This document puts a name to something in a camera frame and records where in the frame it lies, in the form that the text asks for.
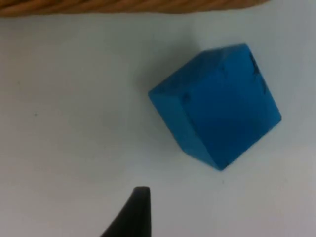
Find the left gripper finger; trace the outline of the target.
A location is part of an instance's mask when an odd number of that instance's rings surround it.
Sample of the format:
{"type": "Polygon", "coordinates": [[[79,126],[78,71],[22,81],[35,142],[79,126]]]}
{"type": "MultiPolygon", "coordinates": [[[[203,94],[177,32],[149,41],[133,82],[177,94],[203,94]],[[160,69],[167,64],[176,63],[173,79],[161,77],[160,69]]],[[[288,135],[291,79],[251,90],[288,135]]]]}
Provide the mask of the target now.
{"type": "Polygon", "coordinates": [[[135,187],[114,221],[101,237],[150,237],[151,191],[149,187],[135,187]]]}

